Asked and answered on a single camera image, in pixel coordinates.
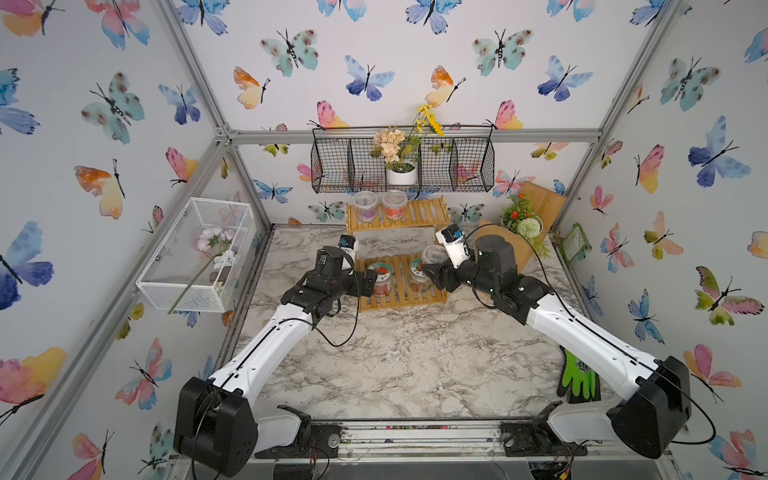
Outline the yellow label seed jar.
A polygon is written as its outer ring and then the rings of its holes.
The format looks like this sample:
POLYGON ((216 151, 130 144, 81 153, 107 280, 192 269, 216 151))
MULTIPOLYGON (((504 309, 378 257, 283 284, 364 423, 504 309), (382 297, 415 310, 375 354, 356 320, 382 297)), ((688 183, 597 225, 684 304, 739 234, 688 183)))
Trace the yellow label seed jar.
POLYGON ((425 269, 429 265, 440 266, 449 259, 450 257, 444 246, 438 244, 428 245, 424 248, 421 255, 422 268, 425 269))

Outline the two-tier wooden shelf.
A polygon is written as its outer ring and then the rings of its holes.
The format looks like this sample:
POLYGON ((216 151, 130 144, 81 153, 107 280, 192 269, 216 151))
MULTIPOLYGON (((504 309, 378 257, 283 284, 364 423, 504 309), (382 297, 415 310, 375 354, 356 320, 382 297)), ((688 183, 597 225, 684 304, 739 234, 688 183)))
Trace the two-tier wooden shelf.
POLYGON ((420 245, 419 250, 416 250, 416 246, 408 247, 405 243, 363 247, 360 238, 361 234, 373 234, 381 240, 384 234, 425 229, 431 234, 431 242, 435 242, 435 229, 446 226, 449 220, 444 197, 409 202, 404 218, 397 221, 387 217, 386 209, 381 204, 377 206, 377 215, 371 222, 362 222, 354 205, 346 207, 346 218, 347 233, 358 239, 360 251, 356 254, 356 268, 366 270, 373 263, 385 263, 391 269, 387 294, 363 300, 361 311, 442 304, 446 301, 447 295, 434 288, 416 292, 410 287, 410 265, 421 256, 425 246, 420 245))

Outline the red label seed jar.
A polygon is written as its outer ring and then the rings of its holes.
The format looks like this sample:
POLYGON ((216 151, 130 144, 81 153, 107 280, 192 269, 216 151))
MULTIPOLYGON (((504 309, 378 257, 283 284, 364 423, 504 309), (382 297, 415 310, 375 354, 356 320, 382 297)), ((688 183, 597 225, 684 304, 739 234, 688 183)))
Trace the red label seed jar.
POLYGON ((390 190, 383 194, 382 205, 385 215, 389 220, 400 221, 405 218, 408 198, 401 190, 390 190))

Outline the purple label seed jar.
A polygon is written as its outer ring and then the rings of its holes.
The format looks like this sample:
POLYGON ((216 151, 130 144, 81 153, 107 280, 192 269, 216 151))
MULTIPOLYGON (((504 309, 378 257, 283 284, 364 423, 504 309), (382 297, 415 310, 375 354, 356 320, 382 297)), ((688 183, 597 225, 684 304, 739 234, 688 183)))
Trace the purple label seed jar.
POLYGON ((353 207, 359 222, 371 223, 377 217, 377 194, 371 191, 357 192, 353 197, 353 207))

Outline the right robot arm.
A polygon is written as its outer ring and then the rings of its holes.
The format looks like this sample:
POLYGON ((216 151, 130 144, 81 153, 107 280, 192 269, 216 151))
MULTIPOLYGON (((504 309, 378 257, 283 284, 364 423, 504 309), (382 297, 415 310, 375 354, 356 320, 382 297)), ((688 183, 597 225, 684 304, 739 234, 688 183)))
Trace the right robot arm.
POLYGON ((435 235, 447 259, 423 270, 438 290, 466 286, 489 297, 487 307, 546 335, 591 368, 613 389, 615 402, 559 403, 541 418, 557 443, 620 441, 636 454, 658 459, 674 443, 696 402, 690 374, 679 359, 659 360, 574 311, 546 282, 517 270, 513 246, 486 235, 473 247, 450 224, 435 235))

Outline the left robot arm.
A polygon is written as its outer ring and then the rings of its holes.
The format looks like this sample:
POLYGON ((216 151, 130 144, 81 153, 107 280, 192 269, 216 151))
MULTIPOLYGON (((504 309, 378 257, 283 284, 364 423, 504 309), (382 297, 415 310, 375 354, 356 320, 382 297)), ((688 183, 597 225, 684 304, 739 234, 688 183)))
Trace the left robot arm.
POLYGON ((269 407, 258 397, 291 350, 337 315, 341 300, 373 293, 375 275, 355 267, 357 241, 344 234, 321 248, 315 266, 281 297, 263 329, 228 363, 205 379, 186 382, 179 394, 174 449, 219 475, 234 477, 256 453, 289 449, 305 454, 310 415, 285 404, 269 407))

